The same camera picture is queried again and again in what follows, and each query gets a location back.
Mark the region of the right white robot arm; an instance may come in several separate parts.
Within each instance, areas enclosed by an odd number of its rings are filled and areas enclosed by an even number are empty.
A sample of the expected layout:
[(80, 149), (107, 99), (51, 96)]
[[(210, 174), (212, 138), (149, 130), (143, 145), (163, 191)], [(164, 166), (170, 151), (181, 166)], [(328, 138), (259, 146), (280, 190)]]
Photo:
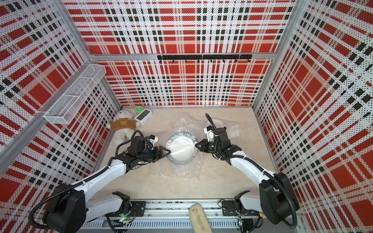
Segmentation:
[(231, 143), (225, 127), (208, 126), (204, 128), (204, 132), (207, 138), (195, 147), (241, 171), (259, 190), (258, 197), (247, 192), (239, 194), (236, 210), (257, 211), (263, 213), (272, 224), (283, 222), (295, 229), (298, 224), (296, 212), (300, 205), (289, 178), (282, 172), (274, 173), (267, 170), (249, 158), (239, 146)]

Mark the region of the green rimmed plate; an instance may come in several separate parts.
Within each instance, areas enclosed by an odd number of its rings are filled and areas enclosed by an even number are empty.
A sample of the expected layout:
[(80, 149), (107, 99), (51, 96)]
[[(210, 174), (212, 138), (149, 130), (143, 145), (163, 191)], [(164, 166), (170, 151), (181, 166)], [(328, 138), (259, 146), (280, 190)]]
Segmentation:
[(197, 137), (190, 132), (178, 132), (173, 134), (166, 143), (166, 148), (171, 151), (167, 156), (169, 161), (175, 165), (190, 163), (197, 156), (195, 147)]

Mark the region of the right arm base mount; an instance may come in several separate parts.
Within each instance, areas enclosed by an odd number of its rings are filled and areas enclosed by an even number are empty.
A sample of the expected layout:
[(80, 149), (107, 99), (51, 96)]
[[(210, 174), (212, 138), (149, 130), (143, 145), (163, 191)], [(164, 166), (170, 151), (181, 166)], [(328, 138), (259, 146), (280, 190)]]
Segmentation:
[(258, 211), (245, 209), (238, 199), (233, 201), (220, 199), (218, 207), (221, 208), (223, 216), (237, 217), (237, 226), (240, 233), (251, 233), (263, 224), (263, 215)]

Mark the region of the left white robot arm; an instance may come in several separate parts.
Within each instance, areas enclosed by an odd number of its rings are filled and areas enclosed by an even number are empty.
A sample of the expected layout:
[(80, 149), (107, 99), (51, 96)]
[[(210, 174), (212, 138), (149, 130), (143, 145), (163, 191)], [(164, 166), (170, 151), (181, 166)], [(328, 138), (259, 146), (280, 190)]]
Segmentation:
[(108, 164), (81, 181), (58, 186), (53, 194), (37, 204), (28, 215), (28, 222), (37, 229), (56, 230), (59, 233), (75, 233), (85, 223), (103, 215), (117, 213), (126, 216), (136, 209), (130, 197), (119, 191), (105, 199), (91, 198), (114, 179), (149, 163), (168, 156), (171, 151), (155, 146), (154, 135), (133, 135), (117, 148), (128, 144), (122, 153), (116, 152)]

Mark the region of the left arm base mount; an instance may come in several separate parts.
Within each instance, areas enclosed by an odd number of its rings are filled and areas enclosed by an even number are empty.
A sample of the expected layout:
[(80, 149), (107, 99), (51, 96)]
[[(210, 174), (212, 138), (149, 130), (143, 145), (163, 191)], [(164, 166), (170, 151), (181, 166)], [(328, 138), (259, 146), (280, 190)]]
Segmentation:
[(129, 227), (138, 217), (143, 217), (145, 212), (145, 201), (126, 201), (118, 211), (105, 215), (109, 227), (115, 232), (124, 231), (124, 227)]

